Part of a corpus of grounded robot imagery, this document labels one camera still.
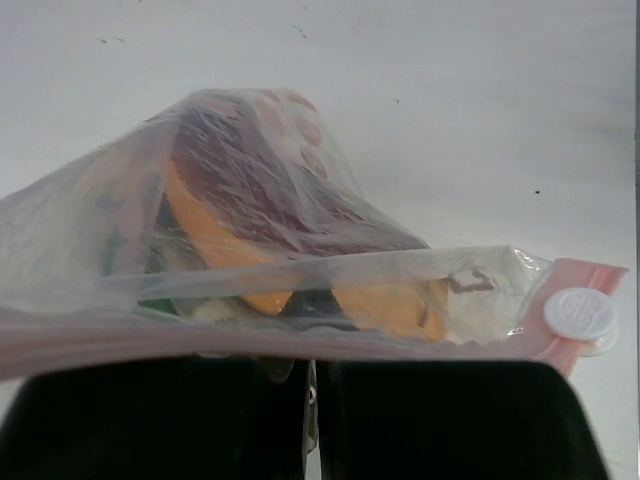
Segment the orange red fake papaya slice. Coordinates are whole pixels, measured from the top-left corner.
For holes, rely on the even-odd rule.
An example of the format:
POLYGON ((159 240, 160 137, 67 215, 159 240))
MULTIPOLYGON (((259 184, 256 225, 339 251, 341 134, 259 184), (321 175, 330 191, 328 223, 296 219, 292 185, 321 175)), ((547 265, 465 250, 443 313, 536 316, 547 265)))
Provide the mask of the orange red fake papaya slice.
MULTIPOLYGON (((166 168, 171 213, 212 269, 414 250, 424 242, 365 200, 279 156, 256 126, 189 110, 166 168)), ((337 317, 426 341, 445 338, 443 280, 253 294, 269 316, 337 317)))

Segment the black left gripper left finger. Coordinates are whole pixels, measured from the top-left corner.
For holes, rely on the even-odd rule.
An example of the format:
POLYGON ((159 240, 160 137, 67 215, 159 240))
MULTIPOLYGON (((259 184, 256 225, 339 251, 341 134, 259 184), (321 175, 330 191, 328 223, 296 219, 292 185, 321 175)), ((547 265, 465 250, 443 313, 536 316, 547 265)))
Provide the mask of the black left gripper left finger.
POLYGON ((311 366, 197 356, 28 380, 1 426, 5 479, 300 479, 311 366))

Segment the clear zip top bag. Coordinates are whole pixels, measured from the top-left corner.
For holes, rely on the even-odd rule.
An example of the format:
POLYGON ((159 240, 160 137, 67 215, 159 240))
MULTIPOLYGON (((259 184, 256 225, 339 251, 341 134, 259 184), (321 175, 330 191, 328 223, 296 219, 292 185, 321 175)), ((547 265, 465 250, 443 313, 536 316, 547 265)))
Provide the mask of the clear zip top bag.
POLYGON ((625 271, 434 249, 290 90, 201 90, 1 202, 3 378, 188 354, 534 360, 619 337, 625 271))

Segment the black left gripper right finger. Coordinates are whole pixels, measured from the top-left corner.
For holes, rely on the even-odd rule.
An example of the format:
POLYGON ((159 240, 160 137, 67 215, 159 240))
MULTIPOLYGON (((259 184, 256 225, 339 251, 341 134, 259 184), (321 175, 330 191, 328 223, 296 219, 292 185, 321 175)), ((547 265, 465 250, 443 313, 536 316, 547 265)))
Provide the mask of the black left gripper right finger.
POLYGON ((320 362, 326 479, 604 479, 582 406, 522 361, 320 362))

